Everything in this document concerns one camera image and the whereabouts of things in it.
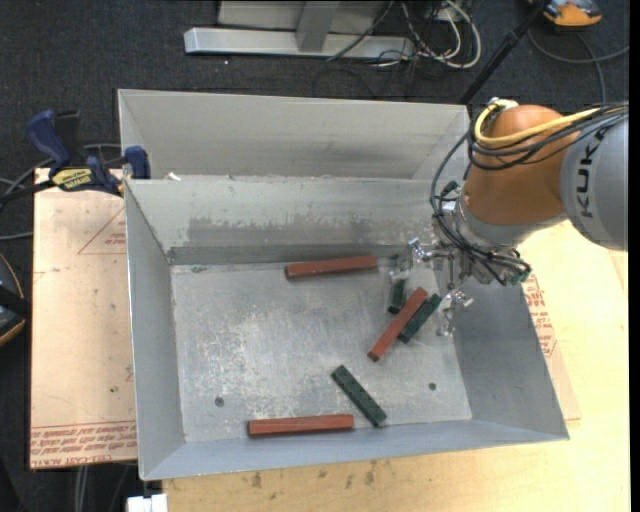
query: clamp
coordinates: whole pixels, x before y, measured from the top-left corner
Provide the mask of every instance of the clamp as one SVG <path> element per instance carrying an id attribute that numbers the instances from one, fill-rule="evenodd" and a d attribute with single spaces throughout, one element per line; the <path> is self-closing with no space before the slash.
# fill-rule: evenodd
<path id="1" fill-rule="evenodd" d="M 67 150 L 54 127 L 55 113 L 44 110 L 36 114 L 27 125 L 27 135 L 40 151 L 52 160 L 49 179 L 34 187 L 23 189 L 0 199 L 6 203 L 27 193 L 37 192 L 57 186 L 66 192 L 97 190 L 113 195 L 122 195 L 122 180 L 112 175 L 99 158 L 88 156 L 84 166 L 70 165 L 72 154 Z M 124 178 L 149 179 L 151 177 L 149 160 L 140 146 L 131 146 L 124 151 L 122 158 L 127 166 Z"/>

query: bin floor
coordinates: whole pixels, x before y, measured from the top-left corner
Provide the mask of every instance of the bin floor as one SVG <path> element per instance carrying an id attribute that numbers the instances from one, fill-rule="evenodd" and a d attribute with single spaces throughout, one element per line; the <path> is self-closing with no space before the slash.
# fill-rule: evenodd
<path id="1" fill-rule="evenodd" d="M 387 425 L 471 419 L 450 336 L 432 317 L 380 361 L 367 352 L 393 318 L 389 262 L 378 270 L 287 281 L 285 263 L 171 267 L 182 420 L 187 442 L 246 437 L 252 419 L 352 413 L 331 379 L 345 365 Z M 433 271 L 409 283 L 438 293 Z"/>

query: orange object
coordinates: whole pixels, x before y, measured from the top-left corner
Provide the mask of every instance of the orange object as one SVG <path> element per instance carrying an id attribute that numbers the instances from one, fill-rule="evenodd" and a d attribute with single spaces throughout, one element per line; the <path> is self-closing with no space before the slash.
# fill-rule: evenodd
<path id="1" fill-rule="evenodd" d="M 367 354 L 374 362 L 378 361 L 384 353 L 389 350 L 393 341 L 400 335 L 404 326 L 411 320 L 416 311 L 420 308 L 424 300 L 427 298 L 427 292 L 422 288 L 418 288 L 411 297 L 405 302 L 402 309 L 398 312 L 393 320 L 387 326 L 387 329 L 378 338 L 378 341 Z"/>
<path id="2" fill-rule="evenodd" d="M 519 105 L 500 112 L 486 134 L 490 137 L 511 135 L 561 117 L 547 107 Z M 527 144 L 549 135 L 551 133 L 543 132 L 531 137 Z M 535 157 L 536 165 L 521 164 L 501 171 L 487 171 L 472 165 L 463 187 L 469 212 L 478 220 L 497 225 L 533 224 L 563 213 L 560 169 L 566 146 L 576 137 L 577 134 L 570 134 L 542 148 Z M 515 160 L 522 154 L 503 157 L 503 160 Z M 500 163 L 486 155 L 478 154 L 476 158 L 481 164 Z"/>
<path id="3" fill-rule="evenodd" d="M 312 277 L 325 274 L 342 274 L 360 270 L 378 268 L 378 258 L 375 256 L 357 256 L 355 258 L 339 258 L 335 260 L 308 261 L 292 263 L 284 269 L 287 279 L 298 277 Z"/>
<path id="4" fill-rule="evenodd" d="M 301 416 L 299 418 L 276 418 L 251 420 L 248 424 L 250 437 L 285 434 L 316 434 L 342 432 L 354 426 L 351 414 L 327 414 L 324 416 Z"/>

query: gray metal box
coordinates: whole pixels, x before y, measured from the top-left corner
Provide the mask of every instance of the gray metal box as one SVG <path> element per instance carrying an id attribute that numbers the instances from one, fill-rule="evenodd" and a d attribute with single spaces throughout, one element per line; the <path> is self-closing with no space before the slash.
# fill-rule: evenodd
<path id="1" fill-rule="evenodd" d="M 464 107 L 120 92 L 153 178 L 125 192 L 143 479 L 566 439 L 522 290 L 464 285 L 453 336 L 427 323 L 377 363 L 393 258 L 432 235 L 430 177 Z M 448 173 L 460 176 L 464 153 Z M 174 173 L 180 181 L 163 179 Z M 285 264 L 374 254 L 378 271 L 288 281 Z M 440 293 L 421 268 L 409 288 Z M 388 415 L 332 381 L 344 364 Z M 351 432 L 250 439 L 251 419 L 352 413 Z"/>

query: yellow cable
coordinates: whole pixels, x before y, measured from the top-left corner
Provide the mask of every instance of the yellow cable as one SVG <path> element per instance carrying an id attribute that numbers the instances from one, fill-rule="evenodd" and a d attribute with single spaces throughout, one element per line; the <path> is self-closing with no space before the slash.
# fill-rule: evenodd
<path id="1" fill-rule="evenodd" d="M 575 114 L 571 114 L 568 116 L 561 117 L 559 119 L 554 119 L 553 121 L 549 121 L 538 126 L 532 126 L 531 128 L 527 128 L 526 130 L 522 130 L 520 132 L 512 133 L 511 135 L 504 135 L 502 137 L 487 137 L 482 134 L 481 128 L 485 122 L 485 119 L 494 112 L 497 108 L 508 108 L 511 106 L 517 105 L 516 102 L 510 100 L 495 100 L 493 103 L 489 104 L 487 108 L 485 108 L 480 115 L 478 116 L 476 123 L 474 125 L 474 136 L 479 143 L 484 144 L 511 144 L 532 135 L 537 135 L 546 130 L 550 130 L 552 128 L 558 128 L 561 125 L 569 124 L 574 121 L 578 121 L 580 119 L 584 119 L 585 117 L 589 117 L 591 114 L 594 114 L 599 109 L 591 108 L 588 110 L 583 110 L 582 112 L 577 112 Z"/>

